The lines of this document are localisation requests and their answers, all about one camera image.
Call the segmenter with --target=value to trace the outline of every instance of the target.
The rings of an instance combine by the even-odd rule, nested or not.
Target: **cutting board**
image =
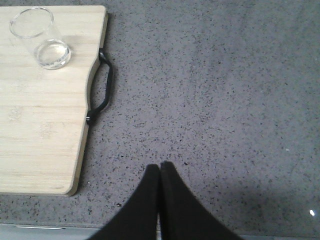
[[[0,193],[71,196],[78,187],[104,6],[46,6],[70,62],[43,69],[9,30],[26,6],[0,7]]]

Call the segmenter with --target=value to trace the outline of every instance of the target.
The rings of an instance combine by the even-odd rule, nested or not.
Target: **metal handle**
[[[110,100],[111,85],[112,85],[114,72],[113,72],[112,64],[107,59],[107,56],[103,48],[99,48],[99,60],[102,63],[107,64],[109,66],[108,77],[106,79],[106,85],[105,85],[105,97],[103,102],[98,107],[96,107],[95,109],[89,110],[88,113],[86,114],[85,121],[88,125],[91,125],[95,122],[98,114],[108,105]]]

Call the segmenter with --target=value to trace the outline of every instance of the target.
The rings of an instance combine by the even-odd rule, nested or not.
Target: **countertop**
[[[49,3],[106,6],[112,100],[89,129],[76,194],[0,195],[0,223],[101,227],[148,164],[171,161],[236,233],[320,237],[318,1]]]

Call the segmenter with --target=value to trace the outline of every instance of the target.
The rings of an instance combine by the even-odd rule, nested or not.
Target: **bamboo cutting board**
[[[0,193],[73,195],[88,134],[92,78],[107,27],[104,6],[46,6],[70,62],[43,69],[11,34],[26,6],[0,7]]]

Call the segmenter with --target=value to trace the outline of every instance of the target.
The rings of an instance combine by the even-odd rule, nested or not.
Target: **glass rim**
[[[46,11],[46,12],[49,13],[49,16],[50,16],[50,19],[51,19],[51,20],[50,20],[50,23],[48,24],[48,26],[46,27],[46,29],[43,30],[43,31],[41,31],[41,32],[39,32],[39,33],[37,33],[37,34],[35,34],[35,35],[31,35],[31,36],[21,36],[21,35],[17,34],[17,33],[15,32],[15,30],[13,29],[13,25],[16,23],[16,20],[17,20],[22,14],[24,14],[25,12],[31,11],[31,10],[34,10],[34,9],[44,10],[44,11]],[[43,6],[33,6],[33,7],[30,7],[30,8],[27,8],[27,9],[19,12],[17,15],[15,15],[15,16],[10,20],[9,26],[10,26],[10,32],[11,32],[13,35],[15,35],[16,37],[18,37],[18,38],[20,38],[20,39],[32,39],[32,38],[38,37],[38,36],[40,36],[41,34],[43,34],[44,32],[46,32],[46,31],[49,29],[49,27],[52,26],[53,24],[54,24],[54,15],[53,15],[53,13],[52,13],[49,9],[47,9],[47,8],[45,8],[45,7],[43,7]]]

